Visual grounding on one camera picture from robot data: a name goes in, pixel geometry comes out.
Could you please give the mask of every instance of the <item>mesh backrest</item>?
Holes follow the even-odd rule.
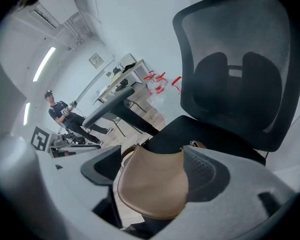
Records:
[[[182,54],[181,106],[274,151],[300,93],[300,26],[278,0],[204,0],[173,26]]]

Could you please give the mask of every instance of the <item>tan handbag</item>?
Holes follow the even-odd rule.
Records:
[[[205,148],[198,141],[193,147]],[[134,211],[155,219],[172,219],[184,208],[188,194],[188,178],[184,170],[184,151],[157,154],[142,145],[134,145],[122,153],[123,163],[118,195]]]

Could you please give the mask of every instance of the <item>black t-shirt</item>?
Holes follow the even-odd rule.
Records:
[[[63,110],[65,110],[66,107],[68,107],[67,103],[63,102],[62,100],[58,101],[54,106],[50,106],[49,115],[52,117],[53,120],[56,120],[57,117],[58,118],[62,117]],[[69,127],[69,125],[71,124],[74,118],[75,115],[70,113],[70,115],[68,115],[62,123],[64,124],[65,127]]]

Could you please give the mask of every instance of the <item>black pants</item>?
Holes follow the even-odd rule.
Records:
[[[96,144],[99,144],[100,140],[97,137],[87,133],[84,129],[81,128],[82,123],[84,122],[85,118],[78,115],[78,114],[74,114],[74,115],[75,115],[75,119],[71,122],[71,125],[69,126],[69,129],[74,131],[77,134],[82,135],[83,137],[85,137],[89,141],[91,141],[93,143],[96,143]],[[96,124],[91,125],[89,128],[91,130],[99,132],[101,134],[107,134],[107,132],[108,132],[108,130],[106,128],[102,128],[102,127],[100,127]]]

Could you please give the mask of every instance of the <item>man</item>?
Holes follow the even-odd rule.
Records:
[[[68,106],[63,101],[55,102],[55,97],[53,96],[51,90],[48,90],[45,93],[44,98],[50,104],[49,115],[58,125],[63,124],[69,130],[82,135],[89,141],[99,144],[100,146],[102,145],[103,141],[87,133],[84,129],[81,128],[85,118],[72,112],[72,110],[76,107],[75,105]],[[108,135],[112,130],[111,127],[109,129],[106,129],[96,124],[93,124],[90,128],[91,130],[104,135]]]

